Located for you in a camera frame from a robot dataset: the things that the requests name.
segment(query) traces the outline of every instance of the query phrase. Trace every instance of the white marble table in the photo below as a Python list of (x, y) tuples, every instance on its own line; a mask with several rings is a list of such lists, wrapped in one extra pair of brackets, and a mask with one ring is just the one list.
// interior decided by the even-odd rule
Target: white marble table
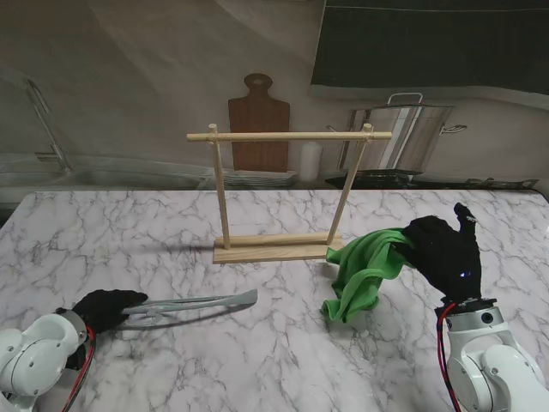
[[(234, 234), (328, 230), (338, 191), (228, 192)], [(341, 220), (349, 240), (436, 214), (477, 229), (485, 297), (549, 378), (549, 207), (541, 195), (488, 191), (355, 191)], [(233, 294), (259, 300), (170, 329), (100, 337), (75, 410), (450, 410), (438, 371), (433, 308), (441, 294), (404, 269), (380, 305), (352, 324), (325, 324), (336, 267), (322, 261), (212, 264), (220, 217), (213, 192), (43, 192), (0, 231), (0, 325), (26, 328), (97, 288), (152, 299)]]

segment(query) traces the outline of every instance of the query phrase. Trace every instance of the black glove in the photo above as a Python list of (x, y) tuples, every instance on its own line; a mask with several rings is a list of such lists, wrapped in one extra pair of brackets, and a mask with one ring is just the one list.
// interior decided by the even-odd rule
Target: black glove
[(402, 230), (413, 242), (413, 248), (395, 244), (395, 249), (446, 295), (444, 303), (481, 297), (480, 252), (474, 235), (476, 219), (461, 203), (455, 205), (454, 211), (461, 225), (459, 232), (436, 216), (426, 216), (413, 220)]
[(128, 315), (120, 313), (123, 309), (136, 306), (148, 299), (148, 296), (133, 290), (95, 290), (73, 307), (95, 334), (116, 328)]

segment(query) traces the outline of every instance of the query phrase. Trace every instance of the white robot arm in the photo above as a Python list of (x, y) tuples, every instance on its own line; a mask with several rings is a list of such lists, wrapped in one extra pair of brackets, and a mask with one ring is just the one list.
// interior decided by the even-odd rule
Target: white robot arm
[[(449, 381), (467, 411), (549, 410), (549, 391), (540, 367), (516, 342), (496, 306), (449, 315), (447, 325)], [(483, 336), (492, 342), (483, 350), (467, 351), (471, 341)]]
[(31, 412), (86, 337), (86, 325), (72, 311), (42, 316), (23, 332), (0, 330), (0, 412)]

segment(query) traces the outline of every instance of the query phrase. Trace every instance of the green towel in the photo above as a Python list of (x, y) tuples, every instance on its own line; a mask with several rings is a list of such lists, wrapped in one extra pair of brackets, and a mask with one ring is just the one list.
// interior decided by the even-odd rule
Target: green towel
[(328, 249), (326, 260), (339, 264), (332, 288), (338, 299), (325, 300), (322, 312), (330, 320), (353, 319), (359, 311), (369, 311), (379, 301), (377, 291), (383, 279), (395, 279), (406, 259), (391, 244), (411, 242), (401, 229), (384, 229), (357, 238), (339, 251)]

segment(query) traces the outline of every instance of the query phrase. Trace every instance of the pot handle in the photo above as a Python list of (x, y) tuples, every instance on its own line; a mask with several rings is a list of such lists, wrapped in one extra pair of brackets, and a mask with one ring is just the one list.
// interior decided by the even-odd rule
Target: pot handle
[(456, 124), (455, 126), (449, 126), (446, 127), (443, 125), (443, 127), (440, 129), (440, 136), (444, 134), (452, 134), (452, 133), (459, 133), (460, 131), (464, 131), (467, 128), (465, 124)]
[(421, 101), (423, 100), (423, 94), (422, 93), (395, 93), (395, 94), (392, 94), (389, 96), (389, 99), (387, 100), (387, 106), (390, 106), (391, 104), (391, 99), (393, 99), (395, 96), (409, 96), (409, 95), (413, 95), (413, 96), (419, 96), (419, 100), (418, 100), (418, 105), (421, 104)]

